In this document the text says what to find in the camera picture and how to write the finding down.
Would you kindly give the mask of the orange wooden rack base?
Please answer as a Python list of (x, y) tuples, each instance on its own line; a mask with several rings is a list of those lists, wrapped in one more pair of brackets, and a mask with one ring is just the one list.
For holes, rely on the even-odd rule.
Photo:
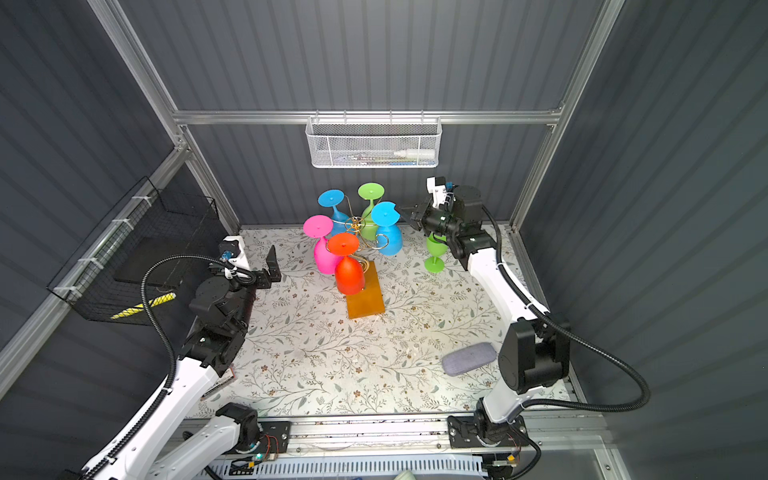
[(364, 273), (364, 280), (365, 286), (359, 293), (346, 297), (348, 318), (351, 320), (381, 315), (386, 311), (374, 262), (369, 263), (368, 270)]

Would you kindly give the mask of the grey oblong case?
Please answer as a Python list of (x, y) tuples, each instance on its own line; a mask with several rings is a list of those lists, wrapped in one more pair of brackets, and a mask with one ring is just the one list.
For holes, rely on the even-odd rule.
[(441, 365), (446, 375), (457, 377), (493, 363), (496, 358), (497, 351), (494, 346), (489, 342), (481, 342), (445, 355)]

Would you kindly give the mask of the pink wine glass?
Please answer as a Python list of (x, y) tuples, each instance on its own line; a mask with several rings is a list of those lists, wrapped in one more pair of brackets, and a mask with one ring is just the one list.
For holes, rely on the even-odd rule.
[(341, 257), (333, 254), (328, 249), (329, 235), (333, 230), (334, 222), (325, 215), (314, 215), (303, 224), (304, 233), (316, 240), (313, 257), (318, 271), (324, 275), (334, 275)]

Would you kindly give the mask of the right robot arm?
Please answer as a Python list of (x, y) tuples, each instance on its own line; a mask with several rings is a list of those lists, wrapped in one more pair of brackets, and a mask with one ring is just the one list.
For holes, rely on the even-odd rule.
[(469, 423), (450, 425), (461, 444), (496, 446), (509, 438), (521, 442), (522, 424), (516, 417), (524, 403), (570, 373), (570, 340), (538, 315), (547, 307), (514, 277), (503, 258), (501, 228), (496, 221), (489, 234), (483, 220), (492, 215), (481, 192), (456, 186), (443, 177), (427, 179), (428, 196), (414, 206), (409, 224), (446, 246), (490, 297), (506, 331), (496, 359), (500, 379), (481, 398)]

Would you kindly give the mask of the front mounting rail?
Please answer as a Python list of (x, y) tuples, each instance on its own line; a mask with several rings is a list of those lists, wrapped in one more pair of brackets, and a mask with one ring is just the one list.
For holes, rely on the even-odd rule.
[(255, 459), (220, 455), (198, 479), (627, 479), (602, 415), (532, 410), (495, 443), (460, 413), (267, 418), (272, 447)]

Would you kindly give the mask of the white mesh wall basket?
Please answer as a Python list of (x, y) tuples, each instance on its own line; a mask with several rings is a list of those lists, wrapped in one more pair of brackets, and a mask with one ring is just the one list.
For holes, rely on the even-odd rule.
[(311, 163), (320, 169), (435, 168), (442, 135), (438, 119), (313, 117), (305, 126)]

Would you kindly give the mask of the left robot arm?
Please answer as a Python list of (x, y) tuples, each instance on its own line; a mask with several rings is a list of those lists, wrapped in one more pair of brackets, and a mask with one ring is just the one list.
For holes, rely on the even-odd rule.
[(202, 259), (211, 274), (189, 304), (197, 327), (180, 347), (155, 316), (147, 285), (140, 285), (142, 307), (169, 355), (168, 374), (103, 449), (59, 478), (191, 479), (226, 453), (244, 458), (249, 467), (277, 457), (278, 440), (264, 431), (256, 410), (237, 403), (220, 407), (201, 430), (169, 453), (162, 451), (191, 408), (232, 366), (249, 330), (256, 291), (282, 279), (274, 249), (258, 271), (249, 266), (242, 237), (226, 237), (219, 250), (218, 257)]

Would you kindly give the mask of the green wine glass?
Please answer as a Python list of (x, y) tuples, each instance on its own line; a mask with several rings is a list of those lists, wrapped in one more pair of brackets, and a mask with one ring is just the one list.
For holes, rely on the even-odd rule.
[(384, 193), (384, 187), (375, 182), (365, 183), (358, 188), (358, 195), (369, 202), (362, 213), (360, 229), (360, 235), (368, 242), (376, 241), (378, 226), (372, 219), (372, 211), (376, 206), (376, 202), (384, 195)]
[(426, 240), (426, 246), (429, 257), (425, 260), (424, 266), (430, 273), (439, 273), (444, 270), (445, 262), (442, 257), (449, 250), (446, 238), (441, 235), (431, 233)]

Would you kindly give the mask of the red wine glass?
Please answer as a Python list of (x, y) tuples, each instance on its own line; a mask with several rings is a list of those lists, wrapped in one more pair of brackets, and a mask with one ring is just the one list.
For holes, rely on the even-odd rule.
[(362, 265), (352, 257), (359, 248), (358, 238), (351, 233), (339, 233), (328, 241), (328, 250), (341, 258), (335, 267), (338, 290), (344, 295), (355, 295), (365, 287)]

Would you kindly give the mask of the blue wine glass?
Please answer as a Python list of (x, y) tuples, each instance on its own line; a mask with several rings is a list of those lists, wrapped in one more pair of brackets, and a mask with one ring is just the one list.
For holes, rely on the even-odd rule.
[(327, 190), (321, 193), (318, 197), (318, 204), (320, 206), (332, 209), (331, 220), (333, 226), (329, 237), (333, 237), (347, 231), (346, 223), (350, 217), (339, 210), (339, 205), (344, 199), (345, 194), (338, 189)]
[(384, 256), (394, 256), (400, 252), (403, 245), (402, 232), (397, 226), (401, 215), (393, 202), (384, 201), (377, 204), (371, 214), (375, 225), (378, 251)]

